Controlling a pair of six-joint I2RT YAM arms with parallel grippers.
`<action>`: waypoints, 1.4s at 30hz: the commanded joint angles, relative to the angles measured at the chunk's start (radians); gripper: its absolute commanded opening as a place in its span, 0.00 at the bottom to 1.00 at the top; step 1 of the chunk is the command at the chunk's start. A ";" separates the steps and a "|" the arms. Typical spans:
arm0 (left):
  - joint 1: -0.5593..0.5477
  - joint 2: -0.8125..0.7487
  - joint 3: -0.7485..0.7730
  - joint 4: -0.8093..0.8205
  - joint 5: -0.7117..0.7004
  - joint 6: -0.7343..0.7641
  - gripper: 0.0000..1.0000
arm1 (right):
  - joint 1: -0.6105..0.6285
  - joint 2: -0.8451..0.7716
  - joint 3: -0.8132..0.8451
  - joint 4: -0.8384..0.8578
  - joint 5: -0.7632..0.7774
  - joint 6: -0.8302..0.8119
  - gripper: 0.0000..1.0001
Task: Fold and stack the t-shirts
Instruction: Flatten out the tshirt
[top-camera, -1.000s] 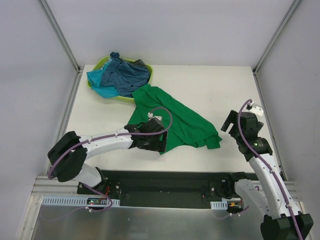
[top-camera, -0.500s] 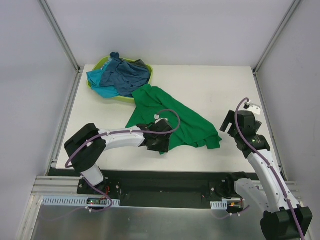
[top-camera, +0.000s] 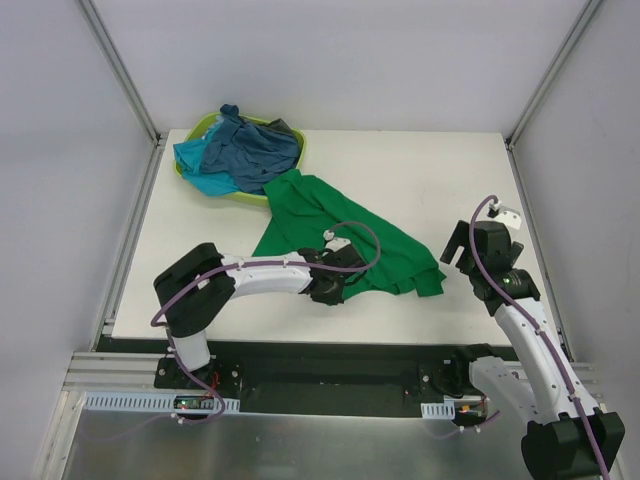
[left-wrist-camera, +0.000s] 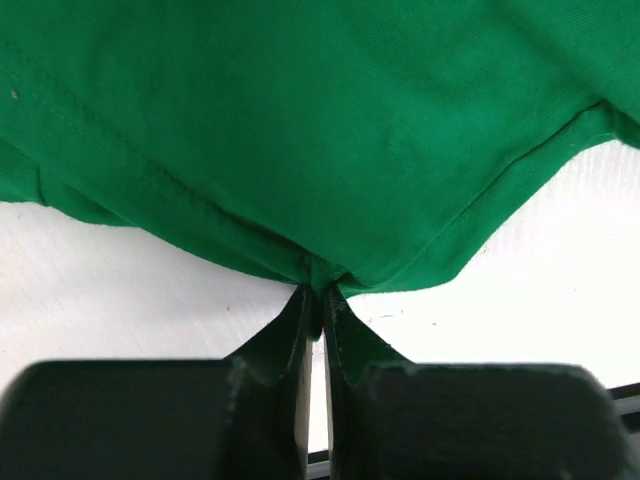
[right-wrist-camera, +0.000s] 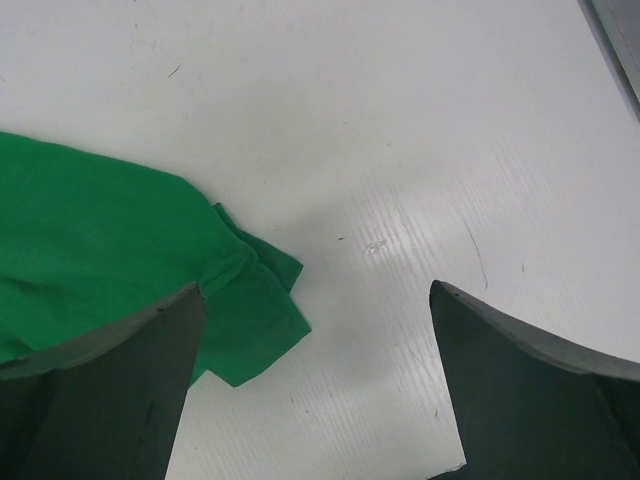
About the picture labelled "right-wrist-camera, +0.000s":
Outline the green t shirt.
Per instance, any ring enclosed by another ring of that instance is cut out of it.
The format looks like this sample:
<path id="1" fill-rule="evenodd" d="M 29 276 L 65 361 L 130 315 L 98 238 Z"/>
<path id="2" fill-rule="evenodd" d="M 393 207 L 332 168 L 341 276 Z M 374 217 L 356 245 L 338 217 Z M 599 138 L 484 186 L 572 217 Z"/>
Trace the green t shirt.
<path id="1" fill-rule="evenodd" d="M 185 179 L 64 145 L 1 137 L 1 357 L 44 350 L 197 284 L 194 375 L 239 386 L 311 330 L 301 263 Z"/>

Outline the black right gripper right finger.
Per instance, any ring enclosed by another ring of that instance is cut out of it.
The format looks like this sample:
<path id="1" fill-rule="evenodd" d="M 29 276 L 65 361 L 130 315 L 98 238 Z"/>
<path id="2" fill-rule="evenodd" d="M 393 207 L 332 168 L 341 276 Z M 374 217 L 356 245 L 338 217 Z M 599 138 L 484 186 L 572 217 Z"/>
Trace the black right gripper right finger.
<path id="1" fill-rule="evenodd" d="M 429 306 L 465 456 L 445 478 L 638 478 L 638 363 L 449 283 L 432 283 Z"/>

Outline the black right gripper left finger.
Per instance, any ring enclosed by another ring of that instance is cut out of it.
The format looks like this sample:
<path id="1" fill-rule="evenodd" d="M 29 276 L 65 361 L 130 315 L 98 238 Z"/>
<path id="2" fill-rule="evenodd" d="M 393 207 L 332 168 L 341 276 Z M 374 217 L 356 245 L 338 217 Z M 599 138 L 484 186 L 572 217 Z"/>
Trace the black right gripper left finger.
<path id="1" fill-rule="evenodd" d="M 206 322 L 192 283 L 2 363 L 2 478 L 164 478 Z"/>

